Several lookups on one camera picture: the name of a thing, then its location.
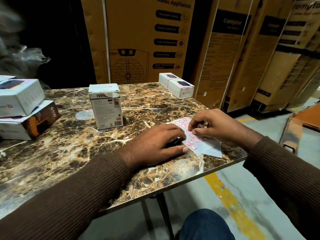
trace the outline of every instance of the air cooler illustration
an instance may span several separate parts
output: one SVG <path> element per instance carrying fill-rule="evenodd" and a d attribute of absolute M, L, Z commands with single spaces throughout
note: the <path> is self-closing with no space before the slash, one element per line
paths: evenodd
<path fill-rule="evenodd" d="M 109 52 L 111 82 L 147 83 L 149 53 L 137 49 L 113 49 Z"/>

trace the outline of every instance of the fingernail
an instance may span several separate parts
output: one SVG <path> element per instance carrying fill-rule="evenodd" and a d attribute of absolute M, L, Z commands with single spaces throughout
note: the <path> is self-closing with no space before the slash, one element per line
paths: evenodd
<path fill-rule="evenodd" d="M 189 149 L 186 146 L 182 149 L 183 153 L 187 153 L 188 151 L 189 151 Z"/>

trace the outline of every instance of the barcode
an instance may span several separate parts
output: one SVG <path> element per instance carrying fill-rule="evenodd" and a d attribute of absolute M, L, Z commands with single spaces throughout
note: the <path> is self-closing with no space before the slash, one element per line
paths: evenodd
<path fill-rule="evenodd" d="M 122 124 L 121 124 L 121 121 L 115 121 L 114 125 L 122 125 Z"/>

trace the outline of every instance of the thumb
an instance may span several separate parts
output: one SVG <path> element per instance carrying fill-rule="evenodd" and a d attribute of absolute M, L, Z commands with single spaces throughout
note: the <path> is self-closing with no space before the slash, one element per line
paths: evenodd
<path fill-rule="evenodd" d="M 199 137 L 214 137 L 214 132 L 212 128 L 195 128 L 192 130 L 194 135 Z"/>
<path fill-rule="evenodd" d="M 180 156 L 189 151 L 189 149 L 185 145 L 176 145 L 169 148 L 164 148 L 161 150 L 162 160 L 167 160 L 171 157 Z"/>

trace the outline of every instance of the hand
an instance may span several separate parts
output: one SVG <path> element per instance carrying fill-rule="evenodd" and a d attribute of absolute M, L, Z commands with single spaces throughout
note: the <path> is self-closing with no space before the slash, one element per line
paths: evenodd
<path fill-rule="evenodd" d="M 156 125 L 134 137 L 127 142 L 118 153 L 133 171 L 139 166 L 152 166 L 171 157 L 179 156 L 188 152 L 185 145 L 177 145 L 165 148 L 166 144 L 173 139 L 186 135 L 180 127 L 174 124 Z"/>
<path fill-rule="evenodd" d="M 188 130 L 200 137 L 212 137 L 221 142 L 232 142 L 250 152 L 263 137 L 258 132 L 234 120 L 220 109 L 207 109 L 198 112 L 190 121 Z"/>

